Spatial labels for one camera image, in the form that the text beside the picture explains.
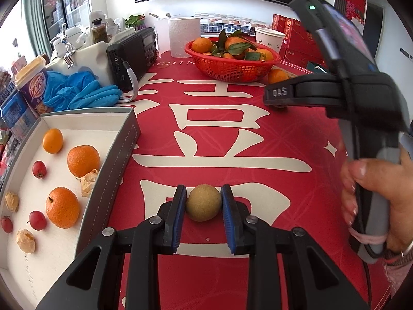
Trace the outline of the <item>person right hand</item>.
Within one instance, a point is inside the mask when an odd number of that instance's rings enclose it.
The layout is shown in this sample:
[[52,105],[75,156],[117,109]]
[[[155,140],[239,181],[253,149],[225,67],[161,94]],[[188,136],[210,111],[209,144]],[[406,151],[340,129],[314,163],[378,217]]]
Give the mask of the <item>person right hand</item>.
[[390,203],[387,248],[394,253],[412,243],[412,160],[404,148],[400,162],[378,159],[346,160],[341,167],[341,213],[351,225],[358,213],[355,189],[359,185],[379,193]]

